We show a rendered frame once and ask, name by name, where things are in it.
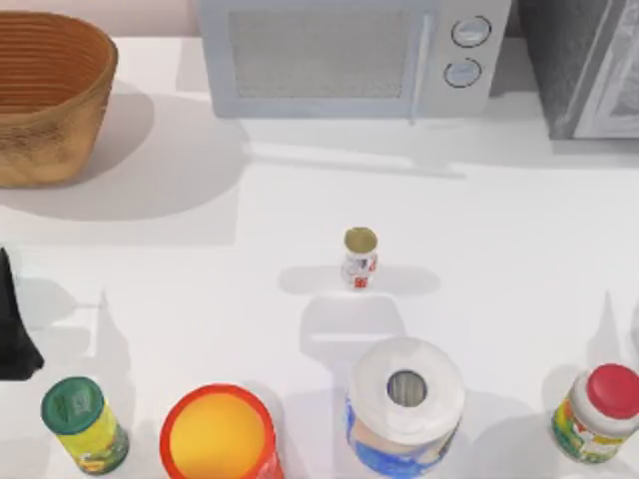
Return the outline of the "pale microwave oven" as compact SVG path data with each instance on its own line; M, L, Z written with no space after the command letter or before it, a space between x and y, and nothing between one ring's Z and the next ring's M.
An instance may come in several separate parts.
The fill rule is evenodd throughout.
M198 0L209 88L222 118L405 119L423 16L432 19L417 120L480 114L512 0ZM483 16L489 38L461 48L458 20ZM455 89L445 67L482 67Z

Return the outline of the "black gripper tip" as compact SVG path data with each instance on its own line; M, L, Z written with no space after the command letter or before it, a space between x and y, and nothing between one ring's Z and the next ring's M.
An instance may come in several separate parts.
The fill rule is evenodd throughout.
M19 310L9 256L0 247L0 381L26 381L44 363Z

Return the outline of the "white paper roll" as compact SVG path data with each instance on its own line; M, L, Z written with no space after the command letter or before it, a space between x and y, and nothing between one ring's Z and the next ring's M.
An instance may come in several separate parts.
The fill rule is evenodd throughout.
M462 376L448 354L422 339L387 338L350 371L346 441L376 474L422 479L447 454L464 405Z

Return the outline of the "small white and red can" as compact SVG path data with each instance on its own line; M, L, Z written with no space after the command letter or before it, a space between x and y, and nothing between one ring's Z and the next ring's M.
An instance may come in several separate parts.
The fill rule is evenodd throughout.
M370 284L377 268L378 238L367 227L348 229L343 237L345 256L341 266L344 281L354 289Z

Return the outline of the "brown woven basket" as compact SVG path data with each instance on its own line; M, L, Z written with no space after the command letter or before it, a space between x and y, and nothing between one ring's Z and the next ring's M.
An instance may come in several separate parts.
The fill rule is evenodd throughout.
M118 60L84 20L0 10L0 188L60 184L85 168Z

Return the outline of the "green lidded yellow jar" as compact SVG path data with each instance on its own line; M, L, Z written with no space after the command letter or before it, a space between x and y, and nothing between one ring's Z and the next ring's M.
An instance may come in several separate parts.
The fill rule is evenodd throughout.
M91 378L56 382L41 401L41 418L76 466L100 476L118 468L129 453L129 437Z

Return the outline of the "round microwave knob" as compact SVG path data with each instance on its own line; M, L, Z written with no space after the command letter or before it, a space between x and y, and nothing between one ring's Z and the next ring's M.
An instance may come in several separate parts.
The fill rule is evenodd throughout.
M483 44L490 36L491 23L483 16L458 20L452 27L451 38L461 48L475 48Z
M443 72L445 83L455 89L464 89L474 85L481 75L481 65L470 58L449 63Z

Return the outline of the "red lidded jar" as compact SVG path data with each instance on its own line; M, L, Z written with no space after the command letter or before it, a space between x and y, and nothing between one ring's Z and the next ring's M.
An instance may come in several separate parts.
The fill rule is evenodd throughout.
M551 429L572 459L610 461L639 431L639 374L617 363L581 372L554 410Z

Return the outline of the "red and orange cup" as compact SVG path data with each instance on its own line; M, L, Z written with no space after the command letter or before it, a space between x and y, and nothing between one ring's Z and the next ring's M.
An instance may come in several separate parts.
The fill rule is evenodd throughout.
M182 397L164 421L159 452L170 479L285 479L269 410L235 384Z

